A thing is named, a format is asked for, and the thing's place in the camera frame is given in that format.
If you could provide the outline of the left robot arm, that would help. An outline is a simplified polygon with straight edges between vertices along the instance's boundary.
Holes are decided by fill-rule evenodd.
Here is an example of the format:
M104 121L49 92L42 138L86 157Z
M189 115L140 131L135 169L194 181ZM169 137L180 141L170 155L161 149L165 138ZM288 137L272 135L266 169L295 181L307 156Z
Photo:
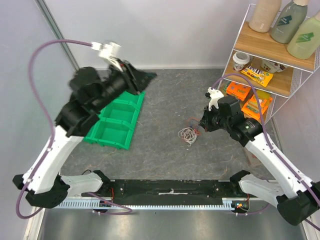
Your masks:
M73 149L99 121L101 110L122 93L142 93L155 72L136 69L128 61L117 59L107 77L101 78L91 67L77 70L69 81L72 92L53 125L53 133L32 167L13 177L14 185L25 194L33 207L52 209L67 197L92 192L99 197L110 191L110 179L100 170L76 176L61 176L61 167Z

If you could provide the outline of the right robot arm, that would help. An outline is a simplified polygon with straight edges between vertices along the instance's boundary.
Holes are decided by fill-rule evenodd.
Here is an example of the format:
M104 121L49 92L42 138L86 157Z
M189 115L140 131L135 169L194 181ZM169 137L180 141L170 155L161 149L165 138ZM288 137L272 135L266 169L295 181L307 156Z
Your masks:
M246 118L233 96L206 94L210 99L199 125L207 132L225 130L230 137L255 155L276 179L276 183L242 170L234 174L229 191L235 197L256 196L277 208L291 225L297 226L320 209L320 184L303 174L273 143L263 126Z

